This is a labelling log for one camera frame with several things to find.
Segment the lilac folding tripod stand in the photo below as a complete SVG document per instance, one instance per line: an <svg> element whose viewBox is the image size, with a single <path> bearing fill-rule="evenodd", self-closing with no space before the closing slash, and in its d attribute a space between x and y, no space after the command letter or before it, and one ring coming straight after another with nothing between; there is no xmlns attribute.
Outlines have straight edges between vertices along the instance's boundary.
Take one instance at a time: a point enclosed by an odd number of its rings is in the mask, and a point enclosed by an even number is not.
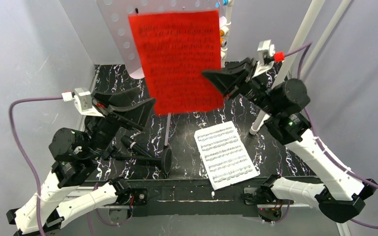
<svg viewBox="0 0 378 236"><path fill-rule="evenodd" d="M170 124L171 124L171 113L168 113L167 114L167 120L166 120L165 139L164 139L164 146L165 147L167 147L168 143L169 143Z"/></svg>

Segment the red sheet music page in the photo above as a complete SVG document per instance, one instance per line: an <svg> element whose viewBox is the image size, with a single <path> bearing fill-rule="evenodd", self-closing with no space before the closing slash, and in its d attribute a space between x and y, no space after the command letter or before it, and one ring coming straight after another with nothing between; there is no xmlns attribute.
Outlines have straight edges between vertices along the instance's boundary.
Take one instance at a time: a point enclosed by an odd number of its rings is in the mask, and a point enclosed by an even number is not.
<svg viewBox="0 0 378 236"><path fill-rule="evenodd" d="M217 10L128 18L156 115L208 112L223 95L202 72L221 68Z"/></svg>

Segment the lilac perforated music desk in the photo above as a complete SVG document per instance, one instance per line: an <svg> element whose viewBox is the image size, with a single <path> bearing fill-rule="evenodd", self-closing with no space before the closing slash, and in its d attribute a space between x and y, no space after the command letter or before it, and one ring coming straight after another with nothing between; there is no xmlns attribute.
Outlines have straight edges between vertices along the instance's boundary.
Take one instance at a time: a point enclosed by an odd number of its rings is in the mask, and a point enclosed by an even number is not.
<svg viewBox="0 0 378 236"><path fill-rule="evenodd" d="M123 58L122 64L133 79L144 78L144 72L133 40L129 15L218 10L220 27L229 29L234 5L232 0L227 5L223 5L222 0L97 0L96 3Z"/></svg>

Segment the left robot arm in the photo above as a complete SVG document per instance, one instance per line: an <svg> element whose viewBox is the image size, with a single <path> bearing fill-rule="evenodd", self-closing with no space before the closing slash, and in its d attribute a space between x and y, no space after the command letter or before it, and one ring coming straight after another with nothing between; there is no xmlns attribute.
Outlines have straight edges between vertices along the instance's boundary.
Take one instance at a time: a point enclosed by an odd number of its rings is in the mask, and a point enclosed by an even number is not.
<svg viewBox="0 0 378 236"><path fill-rule="evenodd" d="M120 128L142 131L146 127L156 100L138 101L139 93L139 88L113 94L76 88L61 94L61 100L73 101L86 117L85 128L60 128L54 134L49 145L54 164L49 174L37 183L36 193L22 207L6 214L9 224L17 228L16 235L48 236L99 207L114 203L132 206L131 187L122 177L73 200L66 197L96 170L98 160L109 156Z"/></svg>

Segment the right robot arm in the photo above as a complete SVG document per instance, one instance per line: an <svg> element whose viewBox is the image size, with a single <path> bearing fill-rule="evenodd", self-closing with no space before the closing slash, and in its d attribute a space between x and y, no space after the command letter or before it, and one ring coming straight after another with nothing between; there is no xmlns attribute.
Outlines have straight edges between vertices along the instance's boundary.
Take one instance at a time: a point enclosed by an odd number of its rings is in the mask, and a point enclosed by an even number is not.
<svg viewBox="0 0 378 236"><path fill-rule="evenodd" d="M328 152L318 145L311 123L301 111L310 98L303 81L289 79L273 88L259 73L260 65L246 58L239 64L220 70L204 70L208 79L226 98L241 95L258 106L268 119L264 126L287 149L299 156L319 177L320 183L293 181L271 175L253 192L242 195L247 204L271 203L276 200L299 202L318 208L326 217L344 223L358 216L365 200L375 192L374 181L358 180L337 167Z"/></svg>

